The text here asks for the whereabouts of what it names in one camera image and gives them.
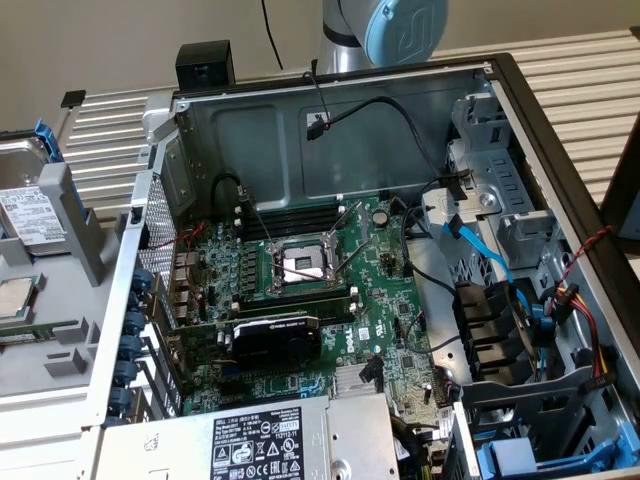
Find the hard disk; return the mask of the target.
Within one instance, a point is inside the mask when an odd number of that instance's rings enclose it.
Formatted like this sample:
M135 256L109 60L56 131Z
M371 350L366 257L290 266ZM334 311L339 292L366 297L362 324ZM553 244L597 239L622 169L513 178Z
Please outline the hard disk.
M43 121L0 132L0 233L17 238L34 257L65 254L65 231L38 181L46 165L63 160L52 129Z

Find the grey metal disk bay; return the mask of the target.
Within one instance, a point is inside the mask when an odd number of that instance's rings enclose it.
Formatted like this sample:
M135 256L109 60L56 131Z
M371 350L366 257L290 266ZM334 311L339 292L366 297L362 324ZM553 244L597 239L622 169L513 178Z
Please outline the grey metal disk bay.
M453 447L458 471L482 480L476 451L507 439L529 440L544 480L636 469L640 431L625 414L613 372L581 367L555 380L506 386L483 381L462 390Z

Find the blue disk carrier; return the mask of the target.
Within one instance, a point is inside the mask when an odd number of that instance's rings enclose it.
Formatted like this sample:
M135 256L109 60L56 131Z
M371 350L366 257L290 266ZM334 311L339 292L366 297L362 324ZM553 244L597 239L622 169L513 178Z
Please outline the blue disk carrier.
M482 480L544 480L553 473L538 466L528 439L485 443L476 451Z

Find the black RAM slot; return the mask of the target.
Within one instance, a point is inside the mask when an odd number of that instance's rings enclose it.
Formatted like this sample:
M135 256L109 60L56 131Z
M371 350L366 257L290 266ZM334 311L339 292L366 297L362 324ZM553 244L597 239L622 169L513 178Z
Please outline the black RAM slot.
M282 237L288 235L299 235L307 233L315 233L330 230L336 221L323 221L323 222L307 222L294 224L292 222L284 223L266 223L265 226L268 232L274 237ZM243 234L246 237L265 238L266 233L263 227L259 223L248 224Z
M335 206L321 206L314 208L299 208L289 210L278 210L262 212L260 217L265 222L277 221L318 221L326 222L335 220L339 215L338 208Z
M338 285L333 288L321 288L314 287L313 285L304 286L298 285L297 287L283 288L281 291L275 291L270 288L257 289L253 293L247 292L245 299L248 301L265 300L269 298L285 298L285 297L297 297L305 296L311 297L313 295L349 295L349 285Z

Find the CPU socket with levers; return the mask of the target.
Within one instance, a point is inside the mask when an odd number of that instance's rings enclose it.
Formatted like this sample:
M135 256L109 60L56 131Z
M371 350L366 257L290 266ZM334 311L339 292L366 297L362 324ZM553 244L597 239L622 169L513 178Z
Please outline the CPU socket with levers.
M356 200L349 205L339 201L331 203L288 208L314 208L335 206L339 215L333 227L328 231L272 236L265 224L292 222L294 224L318 221L277 221L265 222L260 212L252 212L245 217L241 232L241 298L248 303L276 304L286 299L299 301L305 296L269 298L258 301L245 299L247 292L270 288L281 291L283 288L298 285L333 288L347 285L347 265L369 242L364 202ZM259 223L266 233L265 238L246 237L243 234L248 224Z

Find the green motherboard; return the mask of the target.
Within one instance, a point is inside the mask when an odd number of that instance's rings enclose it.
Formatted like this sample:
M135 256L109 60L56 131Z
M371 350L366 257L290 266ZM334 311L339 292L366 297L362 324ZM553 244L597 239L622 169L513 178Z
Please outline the green motherboard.
M361 201L369 242L347 265L349 295L248 303L241 298L240 276L241 232L249 213L186 232L173 265L177 329L306 314L320 320L322 350L318 359L299 366L192 366L174 332L169 349L184 371L184 414L319 396L338 399L333 393L336 368L364 364L360 376L376 380L395 416L420 431L442 433L449 383L438 372L434 357L447 345L427 336L426 309L418 292L420 277L406 262L409 243L420 236L420 229L413 218L402 217L396 200L369 197ZM372 221L377 210L389 216L384 228Z

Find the open PC case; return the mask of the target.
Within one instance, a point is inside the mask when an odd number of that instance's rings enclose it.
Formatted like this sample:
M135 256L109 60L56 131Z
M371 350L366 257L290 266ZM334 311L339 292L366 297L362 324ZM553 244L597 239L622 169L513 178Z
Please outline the open PC case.
M527 81L507 55L179 92L136 179L90 394L95 473L111 427L171 420L184 371L173 265L203 223L375 197L396 200L420 236L427 336L449 399L441 434L389 414L399 480L476 480L452 443L472 379L456 285L516 287L536 359L524 384L581 367L613 372L640 431L640 283Z

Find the black graphics card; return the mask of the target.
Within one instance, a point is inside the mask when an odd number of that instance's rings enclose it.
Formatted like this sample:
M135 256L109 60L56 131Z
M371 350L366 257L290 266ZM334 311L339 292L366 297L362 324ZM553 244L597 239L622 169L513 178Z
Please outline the black graphics card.
M181 327L175 335L192 366L299 366L318 359L322 350L320 320L306 314Z

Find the silver chipset heatsink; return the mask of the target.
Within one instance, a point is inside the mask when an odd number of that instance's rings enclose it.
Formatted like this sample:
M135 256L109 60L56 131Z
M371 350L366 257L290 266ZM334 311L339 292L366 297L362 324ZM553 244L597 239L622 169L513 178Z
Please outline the silver chipset heatsink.
M382 393L382 387L375 379L364 380L360 373L364 364L337 367L334 374L334 397L347 399Z

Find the black plastic fan shroud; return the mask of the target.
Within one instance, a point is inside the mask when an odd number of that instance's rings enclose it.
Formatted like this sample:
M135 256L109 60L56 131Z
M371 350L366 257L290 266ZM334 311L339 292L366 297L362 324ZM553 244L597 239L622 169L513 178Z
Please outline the black plastic fan shroud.
M459 283L453 310L475 382L515 386L532 378L536 353L513 284Z

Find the silver power supply unit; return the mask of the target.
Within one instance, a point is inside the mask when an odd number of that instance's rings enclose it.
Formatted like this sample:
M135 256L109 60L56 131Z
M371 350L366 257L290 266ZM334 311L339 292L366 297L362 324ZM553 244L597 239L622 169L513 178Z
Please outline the silver power supply unit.
M399 480L381 394L107 429L96 480Z

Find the black box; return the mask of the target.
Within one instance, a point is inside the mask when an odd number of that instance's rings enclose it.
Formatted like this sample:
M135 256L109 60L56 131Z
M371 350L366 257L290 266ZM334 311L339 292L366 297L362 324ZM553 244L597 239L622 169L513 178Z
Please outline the black box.
M236 79L230 41L183 44L175 71L182 91L233 86Z

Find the grey parts rack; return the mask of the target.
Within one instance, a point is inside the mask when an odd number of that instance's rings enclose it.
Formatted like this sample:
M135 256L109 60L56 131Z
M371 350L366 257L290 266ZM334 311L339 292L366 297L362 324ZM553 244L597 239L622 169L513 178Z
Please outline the grey parts rack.
M46 165L38 185L64 228L68 252L34 257L21 240L0 233L0 282L35 278L27 320L0 321L0 329L70 326L55 329L49 341L0 345L0 398L88 385L121 244L123 215L102 220L82 203L67 166Z

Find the green RAM stick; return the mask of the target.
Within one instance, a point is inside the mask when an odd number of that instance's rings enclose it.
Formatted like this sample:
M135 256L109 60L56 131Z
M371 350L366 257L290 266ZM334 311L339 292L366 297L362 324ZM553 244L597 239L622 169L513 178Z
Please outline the green RAM stick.
M0 345L49 341L55 338L54 330L68 327L70 323L40 326L19 326L0 329Z

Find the silver CPU chip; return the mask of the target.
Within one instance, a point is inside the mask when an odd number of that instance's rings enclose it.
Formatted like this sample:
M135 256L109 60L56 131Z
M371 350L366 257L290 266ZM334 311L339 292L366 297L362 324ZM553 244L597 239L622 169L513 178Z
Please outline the silver CPU chip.
M0 282L0 321L24 322L30 314L35 278L23 277Z

